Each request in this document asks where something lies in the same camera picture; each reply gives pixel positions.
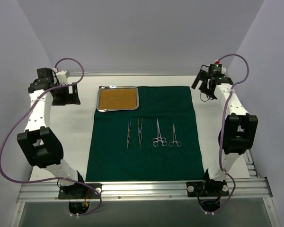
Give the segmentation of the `steel tray with brown liner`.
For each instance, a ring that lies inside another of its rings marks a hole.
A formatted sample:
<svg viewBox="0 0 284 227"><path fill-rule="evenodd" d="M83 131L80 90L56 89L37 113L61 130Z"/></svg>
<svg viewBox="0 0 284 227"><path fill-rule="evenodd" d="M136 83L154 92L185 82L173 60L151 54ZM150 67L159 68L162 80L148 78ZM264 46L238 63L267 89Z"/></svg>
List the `steel tray with brown liner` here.
<svg viewBox="0 0 284 227"><path fill-rule="evenodd" d="M138 107L138 87L102 86L98 89L96 109L99 112L136 110Z"/></svg>

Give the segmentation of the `steel hemostat forceps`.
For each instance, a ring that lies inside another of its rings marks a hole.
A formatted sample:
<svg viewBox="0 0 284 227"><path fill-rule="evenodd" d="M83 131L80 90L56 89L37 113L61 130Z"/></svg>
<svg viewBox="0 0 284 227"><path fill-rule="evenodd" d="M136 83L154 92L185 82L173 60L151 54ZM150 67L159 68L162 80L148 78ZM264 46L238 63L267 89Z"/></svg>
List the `steel hemostat forceps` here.
<svg viewBox="0 0 284 227"><path fill-rule="evenodd" d="M172 138L172 141L169 142L169 146L170 147L173 147L173 146L181 147L182 146L182 143L177 140L176 127L174 124L173 124L173 138Z"/></svg>

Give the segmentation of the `steel tweezers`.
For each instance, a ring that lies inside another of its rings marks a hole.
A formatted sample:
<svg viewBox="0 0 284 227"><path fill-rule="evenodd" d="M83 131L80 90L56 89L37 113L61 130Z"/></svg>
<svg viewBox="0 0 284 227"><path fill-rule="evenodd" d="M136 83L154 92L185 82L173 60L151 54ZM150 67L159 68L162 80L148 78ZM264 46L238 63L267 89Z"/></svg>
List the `steel tweezers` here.
<svg viewBox="0 0 284 227"><path fill-rule="evenodd" d="M128 148L129 148L129 142L130 142L130 131L127 133L127 140L126 140L126 151L128 152Z"/></svg>
<svg viewBox="0 0 284 227"><path fill-rule="evenodd" d="M139 141L139 149L141 149L141 146L142 146L142 126L138 127L138 141Z"/></svg>
<svg viewBox="0 0 284 227"><path fill-rule="evenodd" d="M128 131L127 131L127 138L130 138L130 133L131 133L131 123L132 119L128 119Z"/></svg>

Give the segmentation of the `dark green surgical cloth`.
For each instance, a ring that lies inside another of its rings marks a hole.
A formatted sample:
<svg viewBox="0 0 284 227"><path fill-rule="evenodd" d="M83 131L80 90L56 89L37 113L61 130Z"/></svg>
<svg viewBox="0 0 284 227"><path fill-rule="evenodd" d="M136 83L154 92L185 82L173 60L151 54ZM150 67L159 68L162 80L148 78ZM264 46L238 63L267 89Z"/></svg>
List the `dark green surgical cloth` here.
<svg viewBox="0 0 284 227"><path fill-rule="evenodd" d="M139 87L138 109L99 112L94 125L86 179L104 181L200 180L204 175L195 110L187 86ZM128 119L132 119L128 152ZM138 118L143 118L139 149ZM167 146L153 146L157 119ZM173 124L181 147L169 146Z"/></svg>

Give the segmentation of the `steel surgical scissors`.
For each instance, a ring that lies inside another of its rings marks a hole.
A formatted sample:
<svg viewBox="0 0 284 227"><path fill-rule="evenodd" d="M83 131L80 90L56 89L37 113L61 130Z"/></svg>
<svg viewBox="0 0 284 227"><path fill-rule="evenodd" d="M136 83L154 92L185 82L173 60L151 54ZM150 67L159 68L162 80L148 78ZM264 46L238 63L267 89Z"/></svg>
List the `steel surgical scissors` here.
<svg viewBox="0 0 284 227"><path fill-rule="evenodd" d="M160 132L160 124L159 120L157 119L157 137L153 138L153 146L157 147L159 144L161 144L163 147L167 146L167 140L165 137L162 137Z"/></svg>

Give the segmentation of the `steel scalpel handle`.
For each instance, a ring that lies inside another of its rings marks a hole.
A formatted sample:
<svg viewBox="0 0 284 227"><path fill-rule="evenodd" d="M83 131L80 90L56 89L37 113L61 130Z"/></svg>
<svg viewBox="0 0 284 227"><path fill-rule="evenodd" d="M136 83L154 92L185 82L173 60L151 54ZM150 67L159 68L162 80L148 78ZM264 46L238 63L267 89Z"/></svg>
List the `steel scalpel handle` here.
<svg viewBox="0 0 284 227"><path fill-rule="evenodd" d="M138 138L142 138L142 124L143 124L143 118L138 118Z"/></svg>

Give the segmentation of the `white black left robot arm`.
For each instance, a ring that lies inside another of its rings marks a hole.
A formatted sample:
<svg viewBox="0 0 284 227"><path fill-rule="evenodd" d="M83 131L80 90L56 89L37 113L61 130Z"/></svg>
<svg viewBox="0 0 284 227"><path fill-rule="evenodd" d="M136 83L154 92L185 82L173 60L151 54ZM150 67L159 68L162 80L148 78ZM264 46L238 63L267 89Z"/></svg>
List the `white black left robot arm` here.
<svg viewBox="0 0 284 227"><path fill-rule="evenodd" d="M52 106L80 105L77 85L67 86L67 70L41 68L37 75L28 88L32 111L17 142L31 166L61 178L61 185L69 187L74 198L81 198L86 192L83 177L64 160L62 144L50 129Z"/></svg>

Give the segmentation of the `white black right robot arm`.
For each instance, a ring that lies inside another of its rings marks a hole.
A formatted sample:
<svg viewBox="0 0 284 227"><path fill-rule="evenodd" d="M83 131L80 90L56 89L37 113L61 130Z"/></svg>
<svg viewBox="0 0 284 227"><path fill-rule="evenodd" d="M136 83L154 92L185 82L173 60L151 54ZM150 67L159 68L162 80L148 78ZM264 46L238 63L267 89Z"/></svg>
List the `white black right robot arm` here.
<svg viewBox="0 0 284 227"><path fill-rule="evenodd" d="M191 88L195 89L199 82L202 82L200 92L210 99L218 100L223 110L218 136L219 155L216 163L206 170L209 178L200 184L204 194L212 195L218 189L216 181L226 180L235 161L252 148L258 118L243 107L230 78L223 74L211 77L205 70L200 70Z"/></svg>

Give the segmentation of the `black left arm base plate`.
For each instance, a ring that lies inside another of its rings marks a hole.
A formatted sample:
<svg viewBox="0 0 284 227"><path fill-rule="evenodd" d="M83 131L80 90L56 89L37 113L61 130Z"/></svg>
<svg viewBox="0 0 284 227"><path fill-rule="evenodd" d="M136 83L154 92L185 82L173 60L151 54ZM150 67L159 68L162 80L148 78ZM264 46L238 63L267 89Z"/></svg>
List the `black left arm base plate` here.
<svg viewBox="0 0 284 227"><path fill-rule="evenodd" d="M59 187L58 199L61 200L99 199L102 191L102 184L100 183L88 183L88 186L95 189L97 193L94 190L77 183L70 186L62 186L58 180L57 186Z"/></svg>

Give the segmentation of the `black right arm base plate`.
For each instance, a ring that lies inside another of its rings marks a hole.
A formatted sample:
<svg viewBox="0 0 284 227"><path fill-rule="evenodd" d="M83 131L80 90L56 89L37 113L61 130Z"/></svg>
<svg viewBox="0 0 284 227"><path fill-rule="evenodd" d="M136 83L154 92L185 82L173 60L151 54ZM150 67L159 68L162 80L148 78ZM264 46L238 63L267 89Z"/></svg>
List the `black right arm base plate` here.
<svg viewBox="0 0 284 227"><path fill-rule="evenodd" d="M219 197L229 195L226 181L210 179L208 171L205 172L202 180L186 182L186 192L188 197Z"/></svg>

